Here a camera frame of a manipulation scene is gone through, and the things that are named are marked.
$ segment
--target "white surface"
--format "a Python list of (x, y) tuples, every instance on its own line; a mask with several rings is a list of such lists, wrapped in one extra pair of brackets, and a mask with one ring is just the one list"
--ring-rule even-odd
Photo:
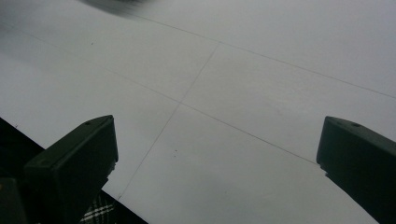
[(313, 162), (326, 116), (396, 139), (396, 99), (224, 45), (183, 103)]
[(1, 117), (47, 148), (80, 123), (113, 115), (120, 197), (177, 103), (17, 31), (0, 37)]
[(375, 223), (306, 160), (325, 115), (396, 139), (395, 5), (0, 0), (0, 116), (48, 147), (113, 114), (105, 190), (136, 174), (121, 201), (150, 224)]
[(375, 223), (316, 165), (184, 105), (120, 201), (148, 223)]
[(393, 0), (143, 2), (134, 14), (396, 97)]

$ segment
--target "black and white fabric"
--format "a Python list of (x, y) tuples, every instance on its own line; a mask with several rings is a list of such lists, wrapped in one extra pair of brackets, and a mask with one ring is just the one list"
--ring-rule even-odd
[(115, 224), (116, 201), (100, 192), (79, 224)]

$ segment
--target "plaid fabric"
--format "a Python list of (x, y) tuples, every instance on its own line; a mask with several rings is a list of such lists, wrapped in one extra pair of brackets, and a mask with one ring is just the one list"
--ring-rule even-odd
[(115, 224), (115, 202), (114, 199), (101, 191), (79, 224)]

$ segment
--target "dark blurry object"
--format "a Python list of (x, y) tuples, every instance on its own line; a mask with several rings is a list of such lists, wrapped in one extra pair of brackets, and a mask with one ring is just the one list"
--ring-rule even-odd
[(76, 224), (118, 160), (114, 119), (89, 120), (44, 151), (0, 119), (0, 153), (0, 223)]
[(327, 117), (317, 162), (379, 223), (396, 223), (396, 143), (357, 123)]

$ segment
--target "checkered cloth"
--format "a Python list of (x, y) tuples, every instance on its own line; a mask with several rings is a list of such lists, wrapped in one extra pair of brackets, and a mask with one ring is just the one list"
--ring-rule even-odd
[(100, 192), (79, 224), (115, 224), (116, 201)]

